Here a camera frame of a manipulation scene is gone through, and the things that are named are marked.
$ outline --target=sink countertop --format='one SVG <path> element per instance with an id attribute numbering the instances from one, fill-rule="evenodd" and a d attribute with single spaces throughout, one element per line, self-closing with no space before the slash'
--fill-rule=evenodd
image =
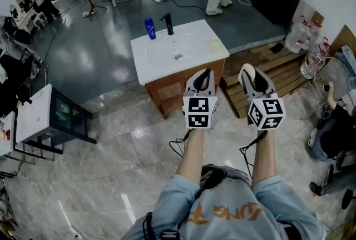
<path id="1" fill-rule="evenodd" d="M 162 77 L 227 58 L 229 52 L 206 23 L 198 20 L 131 40 L 139 82 L 145 85 Z"/>

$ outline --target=large plastic bottle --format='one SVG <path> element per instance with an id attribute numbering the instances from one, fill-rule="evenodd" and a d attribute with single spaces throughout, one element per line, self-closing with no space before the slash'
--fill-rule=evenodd
<path id="1" fill-rule="evenodd" d="M 292 25 L 290 32 L 285 39 L 285 46 L 289 51 L 298 53 L 304 41 L 309 37 L 308 23 L 304 15 L 300 16 L 300 22 Z"/>
<path id="2" fill-rule="evenodd" d="M 300 66 L 301 74 L 308 80 L 314 77 L 315 68 L 320 71 L 325 65 L 325 57 L 329 57 L 328 39 L 324 37 L 323 43 L 314 44 L 312 50 L 305 57 L 304 63 Z"/>
<path id="3" fill-rule="evenodd" d="M 321 26 L 319 25 L 319 22 L 317 20 L 314 20 L 308 23 L 308 29 L 309 29 L 309 36 L 304 41 L 304 46 L 303 46 L 303 49 L 305 50 L 309 50 L 313 48 L 314 43 L 319 37 Z"/>

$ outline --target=wooden pallet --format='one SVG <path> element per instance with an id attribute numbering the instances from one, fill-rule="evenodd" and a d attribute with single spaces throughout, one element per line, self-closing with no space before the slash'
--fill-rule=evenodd
<path id="1" fill-rule="evenodd" d="M 247 106 L 244 89 L 238 80 L 243 64 L 250 63 L 267 74 L 272 79 L 279 97 L 288 94 L 307 81 L 300 73 L 300 65 L 304 61 L 305 52 L 294 54 L 283 48 L 278 53 L 273 53 L 269 49 L 276 44 L 277 42 L 253 48 L 226 59 L 220 87 L 238 118 L 246 116 Z"/>

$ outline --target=wooden cabinet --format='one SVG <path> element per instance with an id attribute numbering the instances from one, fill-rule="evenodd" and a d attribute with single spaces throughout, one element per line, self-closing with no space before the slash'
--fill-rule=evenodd
<path id="1" fill-rule="evenodd" d="M 225 59 L 207 63 L 201 66 L 187 69 L 145 85 L 148 95 L 156 105 L 159 112 L 165 116 L 170 112 L 181 109 L 183 105 L 183 93 L 187 80 L 196 72 L 209 68 L 214 71 L 215 91 L 223 73 Z"/>

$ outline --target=yellow sticker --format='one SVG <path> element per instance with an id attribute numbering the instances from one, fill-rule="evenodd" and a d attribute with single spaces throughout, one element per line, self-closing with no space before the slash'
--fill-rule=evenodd
<path id="1" fill-rule="evenodd" d="M 210 51 L 213 53 L 219 53 L 223 50 L 221 48 L 221 42 L 220 39 L 212 39 L 210 40 Z"/>

